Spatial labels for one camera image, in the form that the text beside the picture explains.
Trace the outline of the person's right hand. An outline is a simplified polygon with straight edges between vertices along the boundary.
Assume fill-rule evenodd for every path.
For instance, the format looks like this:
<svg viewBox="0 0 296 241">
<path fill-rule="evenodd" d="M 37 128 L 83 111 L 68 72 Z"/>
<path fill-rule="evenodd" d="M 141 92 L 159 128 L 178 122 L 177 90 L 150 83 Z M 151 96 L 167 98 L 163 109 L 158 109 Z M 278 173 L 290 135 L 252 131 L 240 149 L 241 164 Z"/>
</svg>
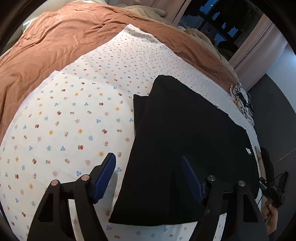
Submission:
<svg viewBox="0 0 296 241">
<path fill-rule="evenodd" d="M 269 201 L 265 202 L 264 208 L 268 210 L 268 214 L 262 212 L 261 216 L 266 221 L 267 234 L 271 235 L 278 228 L 278 210 Z"/>
</svg>

